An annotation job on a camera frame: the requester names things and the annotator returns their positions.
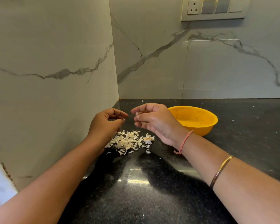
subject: pile of garlic peels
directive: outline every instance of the pile of garlic peels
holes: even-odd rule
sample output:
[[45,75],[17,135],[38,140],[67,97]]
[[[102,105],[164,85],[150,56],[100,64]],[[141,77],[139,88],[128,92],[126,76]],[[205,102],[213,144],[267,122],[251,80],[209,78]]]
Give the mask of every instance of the pile of garlic peels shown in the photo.
[[132,131],[125,133],[125,130],[118,132],[118,135],[115,136],[105,148],[114,147],[120,155],[125,155],[129,149],[129,153],[133,153],[138,150],[141,146],[142,148],[147,148],[146,153],[149,154],[148,148],[152,144],[152,141],[155,140],[155,137],[152,137],[149,133],[146,134],[146,137],[139,137],[140,131]]

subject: power socket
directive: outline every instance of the power socket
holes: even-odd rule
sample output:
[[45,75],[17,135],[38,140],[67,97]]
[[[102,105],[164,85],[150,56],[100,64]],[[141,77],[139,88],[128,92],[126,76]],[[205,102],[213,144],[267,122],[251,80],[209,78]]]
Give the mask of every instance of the power socket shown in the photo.
[[200,14],[201,0],[189,1],[188,15]]

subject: black granite countertop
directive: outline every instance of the black granite countertop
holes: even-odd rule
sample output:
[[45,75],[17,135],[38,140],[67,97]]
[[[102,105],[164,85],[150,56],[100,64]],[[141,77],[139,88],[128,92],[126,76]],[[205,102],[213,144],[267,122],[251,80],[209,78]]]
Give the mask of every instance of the black granite countertop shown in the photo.
[[[205,138],[280,181],[280,99],[120,100],[115,108],[130,113],[148,102],[213,112],[219,122]],[[126,131],[137,129],[132,118]],[[119,156],[106,149],[59,224],[236,223],[183,156],[158,138],[149,150]]]

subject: plastic bowl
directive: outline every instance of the plastic bowl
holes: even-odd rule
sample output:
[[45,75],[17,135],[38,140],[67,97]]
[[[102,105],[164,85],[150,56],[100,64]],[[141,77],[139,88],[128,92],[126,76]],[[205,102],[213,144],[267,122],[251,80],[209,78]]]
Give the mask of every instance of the plastic bowl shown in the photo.
[[168,109],[181,125],[200,136],[207,135],[218,122],[215,114],[202,108],[175,106]]

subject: bangle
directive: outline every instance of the bangle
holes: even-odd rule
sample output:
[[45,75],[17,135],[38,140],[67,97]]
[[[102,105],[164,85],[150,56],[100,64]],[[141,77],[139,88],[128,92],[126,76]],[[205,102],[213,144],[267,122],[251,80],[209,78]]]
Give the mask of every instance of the bangle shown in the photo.
[[220,176],[221,172],[222,172],[223,169],[227,166],[228,162],[229,162],[232,158],[233,158],[233,156],[232,156],[232,155],[229,155],[229,156],[227,157],[227,159],[225,159],[225,161],[222,163],[222,165],[221,165],[221,167],[220,167],[218,173],[214,176],[214,178],[212,179],[212,182],[210,183],[210,186],[209,186],[209,187],[210,187],[211,189],[213,189],[214,184],[215,184],[217,178]]
[[179,152],[175,152],[175,151],[174,151],[175,154],[181,155],[181,151],[182,151],[182,148],[183,148],[183,146],[184,146],[184,143],[186,143],[186,140],[187,140],[188,137],[191,135],[191,133],[193,133],[193,131],[191,131],[190,133],[188,133],[188,135],[187,135],[186,138],[183,140],[183,143],[182,143],[181,146],[180,146]]

